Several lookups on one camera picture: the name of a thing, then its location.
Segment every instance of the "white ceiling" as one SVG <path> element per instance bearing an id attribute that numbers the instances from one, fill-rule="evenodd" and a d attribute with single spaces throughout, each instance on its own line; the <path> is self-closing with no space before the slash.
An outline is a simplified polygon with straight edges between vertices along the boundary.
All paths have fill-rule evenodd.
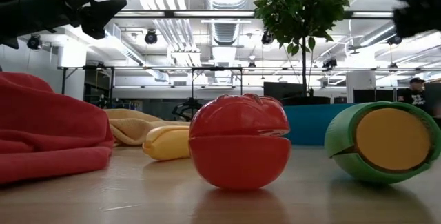
<path id="1" fill-rule="evenodd" d="M 254 9 L 253 1 L 255 0 L 249 0 L 247 9 Z M 348 8 L 348 10 L 354 11 L 391 11 L 393 8 L 400 5 L 400 3 L 395 0 L 349 1 L 351 2 L 351 7 Z M 189 9 L 206 9 L 205 0 L 186 0 L 186 4 Z M 142 6 L 139 0 L 128 0 L 126 9 L 141 10 Z M 201 61 L 207 61 L 211 57 L 211 39 L 209 37 L 208 25 L 202 24 L 200 19 L 190 19 L 190 22 L 197 46 L 201 50 Z M 345 20 L 338 22 L 334 30 L 330 32 L 330 35 L 334 37 L 335 41 L 350 37 L 351 35 L 353 37 L 362 36 L 369 34 L 387 22 L 388 21 L 382 20 Z M 121 28 L 124 41 L 128 42 L 139 54 L 146 55 L 147 58 L 152 55 L 165 56 L 167 54 L 167 43 L 161 35 L 158 36 L 158 42 L 154 45 L 147 45 L 144 42 L 144 36 L 147 29 L 155 28 L 151 19 L 114 19 L 112 20 L 112 23 L 117 24 Z M 262 60 L 264 61 L 264 66 L 289 66 L 289 64 L 287 64 L 288 60 L 285 50 L 278 49 L 278 45 L 274 45 L 270 49 L 263 49 L 260 42 L 262 32 L 263 25 L 259 20 L 252 20 L 251 24 L 241 25 L 238 44 L 243 46 L 243 48 L 237 49 L 236 59 L 247 61 L 250 55 L 254 55 L 258 62 Z M 394 46 L 391 53 L 389 51 L 389 45 L 381 43 L 370 47 L 369 51 L 375 52 L 376 61 L 378 63 L 383 63 L 387 66 L 387 64 L 391 62 L 391 59 L 396 60 L 405 56 L 417 54 L 422 50 L 440 44 L 440 35 L 438 33 L 427 35 L 416 40 L 414 39 L 415 38 L 405 40 L 402 44 Z M 322 59 L 320 55 L 334 45 L 335 43 L 325 43 L 319 40 L 316 49 L 314 50 L 314 60 L 317 60 L 317 62 L 320 63 L 320 60 Z M 104 61 L 125 60 L 125 57 L 121 53 L 117 52 L 115 49 L 109 48 L 108 45 L 104 43 L 92 44 L 92 48 L 98 50 L 100 55 L 103 55 L 101 56 L 101 59 Z M 436 50 L 432 54 L 419 58 L 409 65 L 419 66 L 420 64 L 426 63 L 426 61 L 435 61 L 441 59 L 440 55 L 440 52 Z M 298 66 L 300 66 L 300 64 L 297 64 L 296 61 L 299 61 L 299 56 L 300 55 L 297 55 L 291 59 L 291 61 Z"/>

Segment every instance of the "wooden table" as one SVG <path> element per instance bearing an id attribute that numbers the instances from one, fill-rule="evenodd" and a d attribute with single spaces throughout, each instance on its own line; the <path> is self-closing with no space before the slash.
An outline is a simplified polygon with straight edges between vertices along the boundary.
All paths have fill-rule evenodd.
<path id="1" fill-rule="evenodd" d="M 296 147 L 276 182 L 229 193 L 200 179 L 189 159 L 153 162 L 120 147 L 107 170 L 0 189 L 0 224 L 441 223 L 436 185 L 439 163 L 378 189 L 352 181 L 323 149 Z"/>

